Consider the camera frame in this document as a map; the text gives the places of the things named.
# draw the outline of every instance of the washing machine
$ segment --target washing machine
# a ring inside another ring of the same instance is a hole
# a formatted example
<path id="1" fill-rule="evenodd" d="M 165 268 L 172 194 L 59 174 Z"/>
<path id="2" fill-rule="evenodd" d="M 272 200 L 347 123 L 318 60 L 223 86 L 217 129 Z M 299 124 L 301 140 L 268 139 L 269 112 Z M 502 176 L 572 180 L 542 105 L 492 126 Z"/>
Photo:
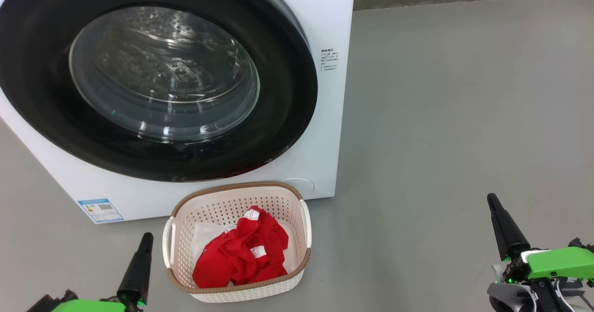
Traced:
<path id="1" fill-rule="evenodd" d="M 0 116 L 95 223 L 335 194 L 353 0 L 0 3 Z"/>

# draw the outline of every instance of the white tag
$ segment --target white tag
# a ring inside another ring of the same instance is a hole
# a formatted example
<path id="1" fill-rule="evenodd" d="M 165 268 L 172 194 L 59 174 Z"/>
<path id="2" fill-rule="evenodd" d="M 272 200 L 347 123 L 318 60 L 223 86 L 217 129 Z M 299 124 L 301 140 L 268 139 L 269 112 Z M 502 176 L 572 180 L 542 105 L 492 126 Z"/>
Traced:
<path id="1" fill-rule="evenodd" d="M 244 214 L 244 218 L 250 219 L 251 221 L 257 221 L 259 218 L 259 212 L 251 208 Z"/>
<path id="2" fill-rule="evenodd" d="M 256 259 L 266 255 L 266 249 L 264 248 L 264 246 L 257 246 L 257 247 L 251 248 L 250 251 L 252 252 L 252 254 L 254 255 L 254 257 Z"/>
<path id="3" fill-rule="evenodd" d="M 123 221 L 122 215 L 117 212 L 109 200 L 78 201 L 78 203 L 95 223 Z"/>

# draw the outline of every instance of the red cloth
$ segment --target red cloth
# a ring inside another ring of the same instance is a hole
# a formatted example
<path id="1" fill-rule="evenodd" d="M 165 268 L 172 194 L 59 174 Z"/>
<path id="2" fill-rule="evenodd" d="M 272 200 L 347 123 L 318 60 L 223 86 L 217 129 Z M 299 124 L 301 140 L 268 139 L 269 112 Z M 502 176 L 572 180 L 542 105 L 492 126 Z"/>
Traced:
<path id="1" fill-rule="evenodd" d="M 200 255 L 192 278 L 198 287 L 225 287 L 284 276 L 289 236 L 276 219 L 252 206 L 237 228 L 214 238 Z"/>

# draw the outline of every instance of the washing machine door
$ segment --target washing machine door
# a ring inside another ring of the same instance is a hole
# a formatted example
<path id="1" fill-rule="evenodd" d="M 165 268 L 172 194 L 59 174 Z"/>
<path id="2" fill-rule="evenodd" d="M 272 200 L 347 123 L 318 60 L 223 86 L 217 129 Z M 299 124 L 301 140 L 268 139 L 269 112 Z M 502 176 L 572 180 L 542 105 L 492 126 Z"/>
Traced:
<path id="1" fill-rule="evenodd" d="M 286 151 L 314 112 L 316 68 L 288 14 L 274 0 L 5 0 L 0 88 L 100 168 L 237 175 Z"/>

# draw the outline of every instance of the brown basket rim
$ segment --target brown basket rim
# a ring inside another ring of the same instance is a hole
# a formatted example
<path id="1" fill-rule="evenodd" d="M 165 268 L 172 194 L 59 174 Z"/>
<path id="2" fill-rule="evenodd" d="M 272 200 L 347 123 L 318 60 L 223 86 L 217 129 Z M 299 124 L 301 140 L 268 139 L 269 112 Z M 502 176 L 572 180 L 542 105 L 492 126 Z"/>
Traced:
<path id="1" fill-rule="evenodd" d="M 301 196 L 299 191 L 297 191 L 297 189 L 295 189 L 293 186 L 288 185 L 286 183 L 276 182 L 276 181 L 236 183 L 236 184 L 222 185 L 220 187 L 204 189 L 201 191 L 193 192 L 193 193 L 185 196 L 184 199 L 182 199 L 178 203 L 178 205 L 175 206 L 174 210 L 171 213 L 171 216 L 176 217 L 176 215 L 180 211 L 180 208 L 182 206 L 184 206 L 184 204 L 186 204 L 187 202 L 189 202 L 189 200 L 196 198 L 198 196 L 214 194 L 215 192 L 220 192 L 220 191 L 227 191 L 227 190 L 233 190 L 233 189 L 246 189 L 246 188 L 254 188 L 254 187 L 281 187 L 281 188 L 288 189 L 289 191 L 293 192 L 295 194 L 295 196 L 297 196 L 297 199 L 303 200 L 303 197 Z M 299 264 L 299 267 L 297 267 L 297 269 L 293 270 L 289 274 L 286 274 L 285 276 L 280 276 L 278 278 L 273 278 L 273 279 L 269 279 L 269 280 L 263 280 L 262 282 L 257 282 L 257 283 L 252 283 L 252 284 L 244 284 L 244 285 L 238 285 L 238 286 L 212 287 L 209 289 L 199 289 L 199 288 L 193 289 L 192 287 L 187 287 L 187 286 L 181 284 L 181 282 L 176 278 L 172 268 L 167 268 L 167 275 L 169 276 L 169 279 L 171 280 L 171 282 L 178 289 L 180 289 L 181 291 L 184 291 L 185 293 L 190 293 L 192 295 L 203 295 L 203 294 L 210 294 L 210 293 L 232 293 L 234 291 L 249 290 L 249 289 L 254 289 L 256 287 L 267 286 L 267 285 L 271 285 L 271 284 L 284 282 L 285 280 L 290 280 L 291 278 L 294 278 L 300 272 L 303 271 L 303 269 L 307 265 L 308 261 L 310 260 L 310 255 L 311 255 L 311 248 L 307 248 L 305 250 L 305 257 L 303 257 L 303 260 Z"/>

